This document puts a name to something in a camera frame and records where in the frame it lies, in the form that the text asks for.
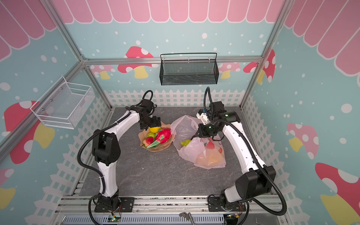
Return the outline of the yellow lemon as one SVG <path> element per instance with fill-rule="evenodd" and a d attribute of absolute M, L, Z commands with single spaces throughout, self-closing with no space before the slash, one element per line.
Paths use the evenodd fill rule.
<path fill-rule="evenodd" d="M 161 130 L 161 127 L 150 127 L 149 131 L 156 134 Z"/>

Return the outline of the pink printed plastic bag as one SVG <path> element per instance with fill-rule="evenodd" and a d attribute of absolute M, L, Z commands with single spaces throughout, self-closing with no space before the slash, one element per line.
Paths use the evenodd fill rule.
<path fill-rule="evenodd" d="M 224 168 L 226 158 L 224 147 L 216 139 L 194 137 L 198 130 L 200 119 L 188 115 L 182 116 L 171 124 L 171 131 L 175 133 L 173 144 L 181 158 L 194 164 L 196 167 L 204 169 Z M 187 146 L 182 146 L 181 141 L 190 139 Z"/>

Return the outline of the green custard apple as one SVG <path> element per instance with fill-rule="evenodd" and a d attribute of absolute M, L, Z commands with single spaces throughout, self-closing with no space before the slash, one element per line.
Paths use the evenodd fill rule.
<path fill-rule="evenodd" d="M 182 146 L 187 146 L 190 142 L 191 142 L 191 140 L 190 140 L 190 139 L 187 139 L 187 140 L 185 140 L 185 141 L 181 141 L 181 145 L 182 145 Z"/>

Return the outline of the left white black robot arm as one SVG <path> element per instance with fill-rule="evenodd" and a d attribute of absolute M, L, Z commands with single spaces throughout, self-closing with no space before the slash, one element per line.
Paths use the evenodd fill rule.
<path fill-rule="evenodd" d="M 122 117 L 104 129 L 95 130 L 80 147 L 77 154 L 78 164 L 96 172 L 100 178 L 99 194 L 92 197 L 90 203 L 110 212 L 120 209 L 122 204 L 116 184 L 116 163 L 121 155 L 119 140 L 136 123 L 140 124 L 140 129 L 161 125 L 160 118 L 153 115 L 156 106 L 152 98 L 153 91 L 146 91 L 138 104 L 126 107 Z M 98 168 L 89 166 L 81 160 L 83 150 L 89 143 L 92 143 L 91 153 Z"/>

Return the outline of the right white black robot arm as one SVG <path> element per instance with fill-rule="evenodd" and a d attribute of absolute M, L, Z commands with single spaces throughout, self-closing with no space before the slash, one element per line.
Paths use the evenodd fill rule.
<path fill-rule="evenodd" d="M 214 102 L 210 88 L 206 88 L 203 98 L 203 109 L 196 115 L 201 120 L 195 138 L 214 139 L 218 133 L 226 137 L 240 163 L 242 175 L 235 184 L 221 191 L 220 207 L 225 211 L 241 208 L 245 205 L 250 211 L 250 202 L 256 203 L 266 212 L 283 216 L 287 212 L 285 197 L 275 184 L 276 170 L 267 166 L 254 150 L 247 138 L 241 120 L 236 112 L 227 112 L 221 101 Z M 256 199 L 257 196 L 276 192 L 281 202 L 281 209 L 275 211 Z"/>

